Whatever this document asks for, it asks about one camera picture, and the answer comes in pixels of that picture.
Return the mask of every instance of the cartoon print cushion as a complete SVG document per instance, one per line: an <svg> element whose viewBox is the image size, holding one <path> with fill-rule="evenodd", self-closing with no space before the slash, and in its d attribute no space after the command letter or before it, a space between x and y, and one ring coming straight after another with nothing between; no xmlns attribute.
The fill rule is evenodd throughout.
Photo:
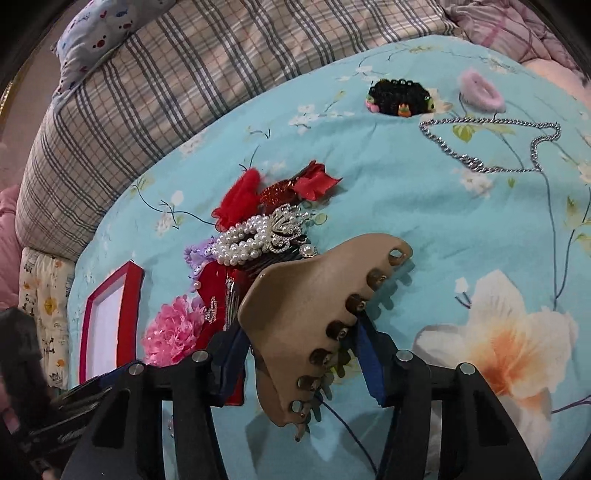
<svg viewBox="0 0 591 480"><path fill-rule="evenodd" d="M64 30L54 52L60 83L53 94L59 106L105 54L131 33L168 11L176 0L90 0Z"/></svg>

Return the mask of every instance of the pink comforter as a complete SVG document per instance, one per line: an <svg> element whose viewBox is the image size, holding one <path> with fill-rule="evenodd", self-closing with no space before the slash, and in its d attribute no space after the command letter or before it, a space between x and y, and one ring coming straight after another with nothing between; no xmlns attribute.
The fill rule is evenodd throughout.
<svg viewBox="0 0 591 480"><path fill-rule="evenodd" d="M564 45L519 0L439 0L439 3L472 43L520 63L554 60L582 77Z"/></svg>

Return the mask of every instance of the metal chain necklace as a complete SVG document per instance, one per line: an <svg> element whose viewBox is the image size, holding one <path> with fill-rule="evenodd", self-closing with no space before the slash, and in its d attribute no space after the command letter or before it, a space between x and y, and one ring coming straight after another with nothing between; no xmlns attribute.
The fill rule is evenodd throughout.
<svg viewBox="0 0 591 480"><path fill-rule="evenodd" d="M487 167L484 162L478 157L471 157L470 155L460 155L455 150L451 149L444 139L432 134L429 127L432 125L444 125L444 124L497 124L497 125L518 125L519 127L533 127L533 128L553 128L556 133L553 135L540 135L531 141L530 145L530 160L534 168L503 168L503 167ZM528 171L542 172L542 167L538 163L538 145L542 142L553 142L560 138L561 130L560 124L554 122L545 122L537 124L535 122L525 122L523 120L513 120L509 118L443 118L441 120L428 120L421 122L418 127L423 132L423 135L429 140L433 140L438 144L443 152L456 160L462 162L462 164L472 171L478 173L498 173L498 172L510 172L510 173L523 173Z"/></svg>

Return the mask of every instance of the pink hair tie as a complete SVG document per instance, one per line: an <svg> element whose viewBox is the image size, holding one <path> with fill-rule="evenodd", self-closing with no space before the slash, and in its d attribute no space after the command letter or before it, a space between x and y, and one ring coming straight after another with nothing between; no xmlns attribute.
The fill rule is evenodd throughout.
<svg viewBox="0 0 591 480"><path fill-rule="evenodd" d="M505 99L495 86L475 69L468 69L458 78L460 93L466 103L485 112L504 112Z"/></svg>

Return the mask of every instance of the white flower print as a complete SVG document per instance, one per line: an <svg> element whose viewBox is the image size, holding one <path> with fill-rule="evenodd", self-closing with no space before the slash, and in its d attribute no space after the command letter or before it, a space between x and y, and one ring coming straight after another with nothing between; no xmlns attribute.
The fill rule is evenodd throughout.
<svg viewBox="0 0 591 480"><path fill-rule="evenodd" d="M499 59L489 55L488 59L486 60L489 68L496 73L502 73L503 75L507 74L508 72L512 71L511 67L505 65Z"/></svg>
<svg viewBox="0 0 591 480"><path fill-rule="evenodd" d="M519 290L495 270L476 282L465 326L427 326L415 338L413 351L441 367L473 364L538 461L550 438L550 393L564 380L577 336L578 326L568 313L545 307L527 313ZM440 434L434 430L436 439Z"/></svg>
<svg viewBox="0 0 591 480"><path fill-rule="evenodd" d="M185 159L188 155L190 155L203 145L206 132L207 127L201 130L197 135L194 135L193 137L189 138L183 145L181 145L178 148L178 150L181 152L181 155L183 156L183 159Z"/></svg>
<svg viewBox="0 0 591 480"><path fill-rule="evenodd" d="M177 207L183 202L183 200L184 200L184 195L183 195L182 190L177 190L170 197L170 203L171 203L171 205L174 205L174 206L177 206Z"/></svg>
<svg viewBox="0 0 591 480"><path fill-rule="evenodd" d="M277 175L278 173L285 170L285 168L287 168L285 161L275 162L273 165L271 165L271 168L269 168L269 175Z"/></svg>
<svg viewBox="0 0 591 480"><path fill-rule="evenodd" d="M446 113L453 108L453 103L445 102L441 99L441 96L439 95L439 90L437 90L436 88L428 88L427 91L433 99L435 110L430 113L424 113L423 115L421 115L421 122L432 120L436 113Z"/></svg>
<svg viewBox="0 0 591 480"><path fill-rule="evenodd" d="M468 282L466 281L466 279L464 277L458 278L456 280L456 289L455 289L456 293L465 293L468 291L468 288L469 288Z"/></svg>
<svg viewBox="0 0 591 480"><path fill-rule="evenodd" d="M587 162L581 162L577 168L581 172L580 179L586 184L591 184L591 164Z"/></svg>
<svg viewBox="0 0 591 480"><path fill-rule="evenodd" d="M292 118L289 121L289 125L290 126L297 126L297 125L301 125L301 124L305 124L306 123L306 117L303 115L296 115L294 118Z"/></svg>
<svg viewBox="0 0 591 480"><path fill-rule="evenodd" d="M174 223L173 216L170 212L163 212L156 222L156 234L158 236L163 236L169 229L172 227Z"/></svg>
<svg viewBox="0 0 591 480"><path fill-rule="evenodd" d="M375 76L375 75L364 75L363 76L363 81L364 82L368 82L368 83L378 82L379 81L379 77L378 76Z"/></svg>
<svg viewBox="0 0 591 480"><path fill-rule="evenodd" d="M300 105L297 108L299 113L313 113L314 112L314 105Z"/></svg>
<svg viewBox="0 0 591 480"><path fill-rule="evenodd" d="M454 168L453 172L461 175L460 183L467 191L475 192L476 195L484 198L491 196L490 190L493 188L493 182L485 173L476 173L468 168Z"/></svg>

